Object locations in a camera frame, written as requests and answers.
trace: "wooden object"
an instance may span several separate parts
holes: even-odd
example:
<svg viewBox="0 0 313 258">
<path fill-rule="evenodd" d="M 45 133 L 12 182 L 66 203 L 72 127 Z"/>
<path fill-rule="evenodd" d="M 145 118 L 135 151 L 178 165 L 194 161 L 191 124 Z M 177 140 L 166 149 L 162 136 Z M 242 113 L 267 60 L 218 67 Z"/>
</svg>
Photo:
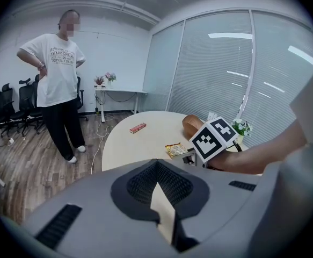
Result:
<svg viewBox="0 0 313 258">
<path fill-rule="evenodd" d="M 204 123 L 195 115 L 190 114 L 183 119 L 183 127 L 185 134 L 191 138 Z"/>
</svg>

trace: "white round table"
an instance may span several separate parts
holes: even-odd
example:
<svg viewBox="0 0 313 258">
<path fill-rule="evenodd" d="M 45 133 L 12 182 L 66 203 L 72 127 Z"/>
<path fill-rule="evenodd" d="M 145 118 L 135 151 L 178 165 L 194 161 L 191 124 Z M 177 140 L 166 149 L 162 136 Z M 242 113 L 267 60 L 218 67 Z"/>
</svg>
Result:
<svg viewBox="0 0 313 258">
<path fill-rule="evenodd" d="M 192 148 L 184 136 L 182 121 L 185 114 L 150 111 L 134 114 L 119 122 L 108 136 L 102 160 L 103 171 L 142 160 L 166 159 L 170 157 L 165 145 L 181 143 Z M 146 127 L 135 134 L 130 129 L 140 123 Z"/>
</svg>

